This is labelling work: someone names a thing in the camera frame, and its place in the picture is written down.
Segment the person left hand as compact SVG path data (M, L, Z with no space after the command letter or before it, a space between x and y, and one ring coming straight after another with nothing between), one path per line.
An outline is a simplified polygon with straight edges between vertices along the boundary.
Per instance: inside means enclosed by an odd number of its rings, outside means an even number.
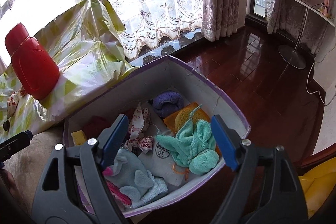
M1 199L5 203L20 207L20 198L13 175L1 168Z

